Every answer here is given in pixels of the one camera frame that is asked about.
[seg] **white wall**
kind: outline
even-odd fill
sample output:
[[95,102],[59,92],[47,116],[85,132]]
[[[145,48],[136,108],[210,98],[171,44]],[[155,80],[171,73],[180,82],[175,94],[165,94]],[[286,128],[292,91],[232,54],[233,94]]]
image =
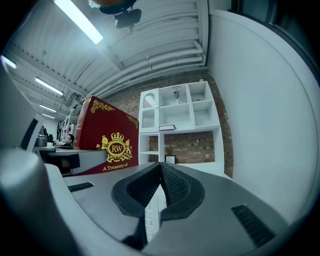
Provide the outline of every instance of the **white wall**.
[[46,132],[48,134],[52,134],[53,140],[57,140],[57,127],[58,121],[53,119],[44,118],[43,126],[46,128]]
[[263,25],[226,11],[210,14],[207,64],[228,114],[233,179],[292,223],[319,173],[319,86],[299,55]]

